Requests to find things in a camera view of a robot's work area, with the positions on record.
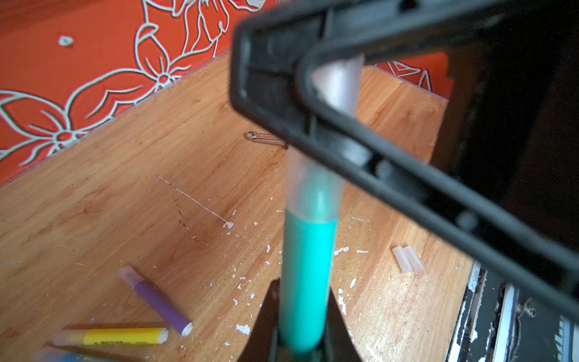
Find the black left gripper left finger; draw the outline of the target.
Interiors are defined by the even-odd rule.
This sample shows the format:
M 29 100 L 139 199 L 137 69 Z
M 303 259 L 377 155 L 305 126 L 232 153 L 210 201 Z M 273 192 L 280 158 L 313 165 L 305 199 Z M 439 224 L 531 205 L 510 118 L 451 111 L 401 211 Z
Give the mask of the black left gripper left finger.
M 279 280 L 273 280 L 238 361 L 276 361 L 278 345 Z

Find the yellow highlighter pen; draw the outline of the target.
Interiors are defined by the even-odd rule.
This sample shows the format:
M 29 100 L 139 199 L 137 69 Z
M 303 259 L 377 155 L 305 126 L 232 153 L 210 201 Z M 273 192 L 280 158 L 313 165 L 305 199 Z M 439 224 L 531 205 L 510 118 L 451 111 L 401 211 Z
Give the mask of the yellow highlighter pen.
M 160 345 L 168 336 L 169 330 L 163 327 L 63 330 L 53 338 L 53 343 L 56 346 Z

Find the blue marker pen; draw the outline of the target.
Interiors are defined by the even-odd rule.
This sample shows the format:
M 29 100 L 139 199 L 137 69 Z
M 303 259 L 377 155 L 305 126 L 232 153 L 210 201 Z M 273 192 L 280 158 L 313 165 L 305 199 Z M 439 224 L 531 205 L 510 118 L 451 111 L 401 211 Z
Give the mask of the blue marker pen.
M 37 362 L 117 362 L 117 360 L 82 354 L 54 347 L 43 347 L 33 355 Z

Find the green marker pen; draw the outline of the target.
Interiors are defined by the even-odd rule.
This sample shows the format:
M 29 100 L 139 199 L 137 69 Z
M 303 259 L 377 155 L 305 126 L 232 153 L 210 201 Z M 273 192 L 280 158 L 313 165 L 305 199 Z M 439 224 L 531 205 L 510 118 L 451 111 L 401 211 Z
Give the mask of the green marker pen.
M 289 194 L 278 325 L 297 355 L 316 349 L 324 333 L 342 187 L 334 176 L 310 173 Z

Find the clear pen cap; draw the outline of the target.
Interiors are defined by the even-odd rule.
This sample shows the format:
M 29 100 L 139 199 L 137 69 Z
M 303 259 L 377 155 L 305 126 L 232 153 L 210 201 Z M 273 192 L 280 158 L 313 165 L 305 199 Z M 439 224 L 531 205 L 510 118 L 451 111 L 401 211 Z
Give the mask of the clear pen cap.
M 422 273 L 425 271 L 425 265 L 412 246 L 409 245 L 404 247 L 404 252 L 415 273 Z
M 349 60 L 338 60 L 317 68 L 312 73 L 312 82 L 318 99 L 354 118 L 363 64 L 364 56 L 360 54 Z M 350 161 L 358 161 L 365 155 L 361 146 L 328 128 L 321 128 L 314 134 L 316 144 Z M 309 223 L 337 220 L 344 185 L 344 179 L 327 167 L 297 149 L 289 149 L 286 209 L 291 214 Z
M 413 267 L 408 259 L 408 256 L 403 247 L 397 246 L 392 249 L 395 259 L 400 267 L 402 273 L 408 273 L 413 271 Z

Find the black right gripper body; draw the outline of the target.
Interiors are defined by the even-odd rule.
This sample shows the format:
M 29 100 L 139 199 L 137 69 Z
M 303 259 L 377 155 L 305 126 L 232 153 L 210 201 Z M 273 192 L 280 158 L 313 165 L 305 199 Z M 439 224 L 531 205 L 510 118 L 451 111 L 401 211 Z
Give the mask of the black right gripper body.
M 446 106 L 361 122 L 312 73 L 444 53 Z M 578 3 L 297 2 L 242 22 L 233 107 L 566 317 L 578 318 Z M 316 144 L 328 128 L 358 161 Z

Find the purple marker pen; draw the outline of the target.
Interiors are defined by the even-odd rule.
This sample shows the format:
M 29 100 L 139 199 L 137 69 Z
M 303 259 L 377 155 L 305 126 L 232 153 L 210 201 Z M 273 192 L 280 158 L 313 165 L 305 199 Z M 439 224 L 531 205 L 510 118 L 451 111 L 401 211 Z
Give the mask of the purple marker pen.
M 132 267 L 129 265 L 122 267 L 118 275 L 181 336 L 188 336 L 192 332 L 192 322 L 164 294 Z

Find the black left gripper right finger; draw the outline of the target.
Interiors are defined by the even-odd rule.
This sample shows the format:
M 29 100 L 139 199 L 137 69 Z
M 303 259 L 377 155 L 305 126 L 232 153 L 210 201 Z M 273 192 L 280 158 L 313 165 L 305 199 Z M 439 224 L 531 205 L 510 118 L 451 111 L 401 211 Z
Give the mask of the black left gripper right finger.
M 362 362 L 334 294 L 329 294 L 327 322 L 322 338 L 322 361 Z

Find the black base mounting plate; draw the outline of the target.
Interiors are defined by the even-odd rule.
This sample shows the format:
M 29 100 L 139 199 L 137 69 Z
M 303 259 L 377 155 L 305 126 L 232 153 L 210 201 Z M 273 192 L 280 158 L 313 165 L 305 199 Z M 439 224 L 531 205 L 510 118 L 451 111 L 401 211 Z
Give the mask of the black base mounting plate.
M 577 361 L 578 323 L 475 262 L 447 361 Z

